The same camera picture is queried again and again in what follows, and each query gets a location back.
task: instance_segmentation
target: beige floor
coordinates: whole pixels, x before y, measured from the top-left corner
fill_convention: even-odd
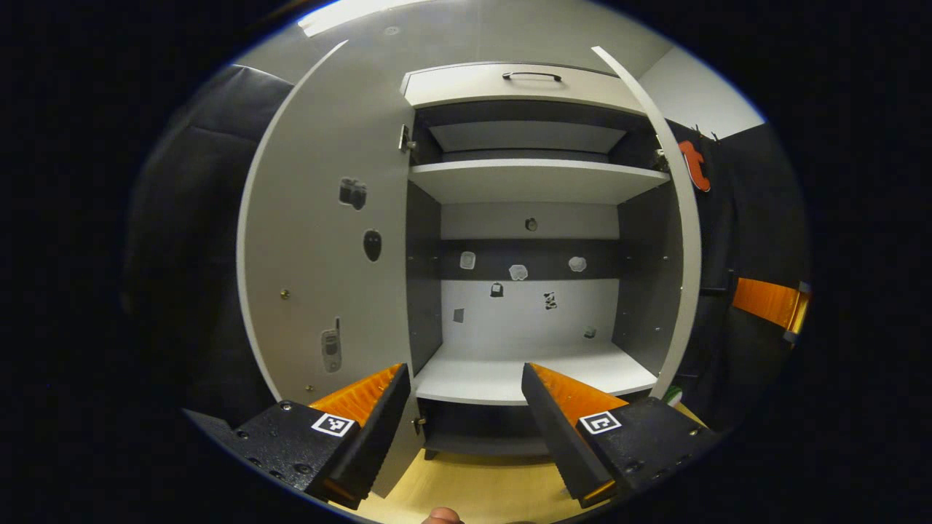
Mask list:
[[[702,423],[683,405],[677,409]],[[453,508],[467,524],[543,524],[582,512],[553,462],[449,453],[425,461],[422,450],[387,498],[370,493],[354,513],[419,524],[436,506]]]

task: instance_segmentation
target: black handle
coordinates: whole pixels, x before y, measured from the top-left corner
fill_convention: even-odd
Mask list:
[[[530,72],[530,71],[514,71],[514,72],[512,72],[512,73],[502,73],[502,74],[501,74],[501,77],[504,78],[505,80],[511,80],[511,79],[512,79],[512,75],[541,75],[541,76],[552,76],[552,77],[554,78],[554,80],[557,81],[557,82],[562,82],[562,81],[563,81],[563,76],[560,76],[560,75],[554,75],[553,73],[533,73],[533,72]]]

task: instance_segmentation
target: open cabinet door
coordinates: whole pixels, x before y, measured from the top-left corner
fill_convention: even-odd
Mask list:
[[[402,79],[369,51],[344,41],[295,85],[258,146],[243,192],[240,304],[277,400],[307,405],[386,367],[412,367],[408,153],[399,137],[414,109],[398,91]],[[417,456],[417,418],[410,395],[374,492],[387,494]]]
[[[679,362],[686,352],[692,332],[692,322],[695,320],[696,305],[699,301],[699,279],[702,274],[702,246],[699,232],[699,212],[696,208],[695,195],[692,192],[692,179],[686,166],[686,160],[679,152],[677,139],[666,123],[664,115],[657,108],[647,91],[641,87],[637,80],[624,67],[618,63],[605,49],[596,46],[592,51],[598,55],[605,64],[615,72],[627,88],[640,103],[651,121],[654,132],[660,139],[660,146],[665,152],[670,166],[670,178],[677,194],[679,207],[679,224],[683,242],[682,250],[682,280],[679,288],[679,306],[677,321],[670,336],[669,350],[660,369],[657,382],[651,389],[651,396],[663,398],[677,374]]]

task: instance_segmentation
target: green object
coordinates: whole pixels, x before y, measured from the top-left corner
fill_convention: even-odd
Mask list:
[[[679,404],[679,401],[683,399],[683,390],[677,386],[670,386],[670,389],[666,390],[664,395],[664,402],[668,406],[675,406]]]

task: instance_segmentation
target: cabinet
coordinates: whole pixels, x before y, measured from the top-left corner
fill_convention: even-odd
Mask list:
[[[678,149],[637,82],[607,56],[617,76],[496,62],[405,75],[368,52],[344,42],[295,86],[243,194],[240,302],[276,398],[409,363],[384,495],[422,447],[539,454],[524,362],[662,395],[692,327],[698,225],[678,154],[650,169],[658,137]],[[346,178],[364,205],[340,200]]]

